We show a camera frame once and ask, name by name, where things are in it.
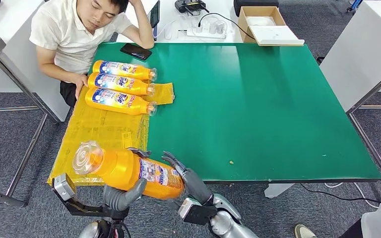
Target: detergent bottle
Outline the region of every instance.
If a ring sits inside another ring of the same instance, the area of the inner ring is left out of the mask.
[[[88,87],[112,89],[133,95],[154,95],[155,85],[144,83],[139,79],[122,77],[114,74],[94,72],[88,76]]]
[[[157,111],[155,102],[149,103],[139,96],[104,88],[88,89],[85,94],[85,102],[90,107],[129,115],[148,114],[153,116]]]
[[[183,189],[180,175],[163,163],[143,159],[127,149],[104,150],[96,141],[81,143],[72,167],[79,175],[98,175],[108,186],[129,190],[140,178],[147,180],[144,195],[171,199],[178,197]]]
[[[141,80],[155,81],[157,79],[156,68],[149,69],[144,66],[131,63],[98,60],[93,64],[93,72],[115,74]]]

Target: robotic hand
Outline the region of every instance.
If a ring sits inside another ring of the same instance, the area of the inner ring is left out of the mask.
[[[167,151],[163,154],[162,159],[177,170],[191,195],[178,210],[184,222],[199,225],[209,222],[210,230],[220,238],[258,238],[242,224],[239,212],[225,197],[212,193],[201,178],[173,154]]]
[[[142,158],[148,158],[150,154],[135,148],[129,150]],[[122,227],[130,238],[124,219],[129,213],[129,206],[142,195],[146,184],[147,180],[140,178],[129,191],[105,185],[104,204],[99,207],[87,206],[77,200],[75,185],[66,173],[52,179],[52,190],[72,215],[102,217],[86,226],[79,238],[124,238]]]
[[[148,158],[149,152],[129,148],[142,158]],[[242,224],[242,217],[237,209],[222,195],[212,193],[201,178],[191,169],[186,168],[170,152],[162,157],[177,170],[190,194],[177,207],[179,216],[184,222],[205,225],[209,222],[210,230],[220,238],[258,238],[249,228]],[[104,204],[92,207],[82,204],[76,199],[75,186],[67,174],[52,179],[52,190],[74,216],[102,217],[98,222],[89,224],[80,234],[80,238],[123,238],[125,233],[130,237],[124,224],[129,213],[129,206],[145,190],[147,181],[139,179],[129,191],[105,186]]]

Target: yellow plastic sheet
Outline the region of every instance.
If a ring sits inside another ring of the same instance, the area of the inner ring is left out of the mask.
[[[155,95],[146,98],[157,104],[173,102],[173,84],[156,84]],[[124,149],[136,147],[147,148],[149,116],[132,116],[89,107],[85,103],[83,88],[72,112],[68,127],[62,139],[62,144],[53,164],[47,183],[52,184],[52,178],[67,173],[72,182],[77,185],[103,185],[103,181],[95,175],[77,175],[72,169],[73,156],[81,144],[88,140],[96,140],[104,149]]]

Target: gray carpet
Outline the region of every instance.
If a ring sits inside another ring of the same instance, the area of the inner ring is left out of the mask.
[[[325,56],[351,15],[346,1],[281,0],[280,11],[299,38],[305,39],[313,55]],[[374,98],[381,103],[381,94]],[[0,94],[0,107],[30,105],[22,94]],[[0,192],[5,192],[38,125],[41,112],[0,113]],[[356,114],[381,154],[381,110]],[[25,208],[0,204],[0,238],[74,238],[93,218],[71,216],[45,184],[58,153],[67,123],[46,122],[43,133],[15,191],[29,199]],[[359,184],[365,195],[381,198],[381,181]],[[334,189],[323,184],[309,188],[342,197],[359,197],[351,183]],[[266,184],[210,185],[225,195],[241,212],[243,222],[261,238],[292,238],[293,227],[303,223],[319,238],[336,238],[364,212],[373,211],[364,201],[340,201],[323,194],[309,193],[295,185],[277,198],[263,196]],[[101,187],[79,187],[80,200],[92,205],[101,202]],[[210,238],[205,227],[182,223],[164,202],[144,197],[135,202],[126,223],[133,238]]]

